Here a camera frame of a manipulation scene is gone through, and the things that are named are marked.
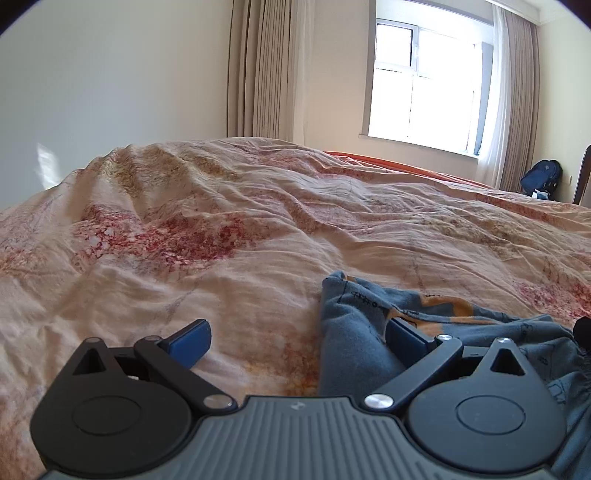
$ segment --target wooden chair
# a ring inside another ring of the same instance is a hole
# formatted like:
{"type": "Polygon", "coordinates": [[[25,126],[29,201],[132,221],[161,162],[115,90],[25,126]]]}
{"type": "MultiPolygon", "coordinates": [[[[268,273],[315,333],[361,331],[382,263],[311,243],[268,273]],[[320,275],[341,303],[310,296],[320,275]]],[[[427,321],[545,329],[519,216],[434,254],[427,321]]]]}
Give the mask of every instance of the wooden chair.
{"type": "Polygon", "coordinates": [[[583,193],[585,193],[585,189],[589,183],[589,176],[591,176],[591,145],[585,152],[583,162],[581,163],[581,173],[579,174],[577,189],[574,191],[573,203],[580,205],[583,193]]]}

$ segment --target metal bolt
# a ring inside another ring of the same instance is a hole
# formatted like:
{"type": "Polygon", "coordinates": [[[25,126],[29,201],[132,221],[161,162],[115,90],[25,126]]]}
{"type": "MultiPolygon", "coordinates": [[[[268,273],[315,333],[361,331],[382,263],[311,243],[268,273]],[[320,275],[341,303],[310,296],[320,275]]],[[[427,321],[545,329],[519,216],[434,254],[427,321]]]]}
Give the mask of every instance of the metal bolt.
{"type": "Polygon", "coordinates": [[[394,405],[394,399],[383,393],[374,393],[365,397],[365,405],[374,410],[386,410],[394,405]]]}
{"type": "Polygon", "coordinates": [[[203,405],[212,410],[222,410],[224,408],[230,408],[234,401],[232,397],[221,393],[209,395],[203,399],[203,405]]]}

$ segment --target white curtain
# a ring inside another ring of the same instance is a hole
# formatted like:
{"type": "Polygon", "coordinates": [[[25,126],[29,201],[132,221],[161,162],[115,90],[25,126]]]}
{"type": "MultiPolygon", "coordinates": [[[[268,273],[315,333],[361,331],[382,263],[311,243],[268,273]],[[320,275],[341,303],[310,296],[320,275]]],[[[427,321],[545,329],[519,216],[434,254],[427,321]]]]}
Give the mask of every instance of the white curtain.
{"type": "Polygon", "coordinates": [[[520,191],[534,155],[539,101],[535,25],[497,5],[491,92],[476,179],[496,189],[520,191]]]}
{"type": "Polygon", "coordinates": [[[482,149],[476,170],[476,180],[499,188],[511,123],[511,53],[506,10],[492,6],[494,14],[494,40],[492,55],[491,92],[482,135],[482,149]]]}

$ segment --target blue backpack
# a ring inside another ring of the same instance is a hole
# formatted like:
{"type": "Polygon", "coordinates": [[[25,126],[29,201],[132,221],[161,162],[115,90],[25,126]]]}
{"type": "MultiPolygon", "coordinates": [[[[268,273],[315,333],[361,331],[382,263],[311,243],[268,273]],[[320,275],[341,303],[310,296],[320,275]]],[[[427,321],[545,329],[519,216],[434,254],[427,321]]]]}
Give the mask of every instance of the blue backpack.
{"type": "Polygon", "coordinates": [[[547,192],[548,198],[554,200],[554,194],[558,182],[562,177],[562,167],[556,160],[542,160],[531,167],[531,170],[523,175],[521,187],[525,194],[531,197],[534,190],[547,192]]]}

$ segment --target black circular disc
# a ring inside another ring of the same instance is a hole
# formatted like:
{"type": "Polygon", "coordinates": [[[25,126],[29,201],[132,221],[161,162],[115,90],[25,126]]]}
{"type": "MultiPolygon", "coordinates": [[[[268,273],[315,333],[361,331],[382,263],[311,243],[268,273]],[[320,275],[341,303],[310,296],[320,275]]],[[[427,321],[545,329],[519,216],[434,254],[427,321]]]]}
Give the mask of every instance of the black circular disc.
{"type": "Polygon", "coordinates": [[[31,437],[45,463],[82,478],[119,478],[162,462],[189,432],[191,412],[181,396],[156,383],[96,382],[44,398],[31,437]]]}
{"type": "Polygon", "coordinates": [[[503,374],[435,385],[410,404],[408,431],[430,455],[461,470],[524,472],[546,462],[564,438],[564,418],[541,382],[539,388],[503,374]]]}

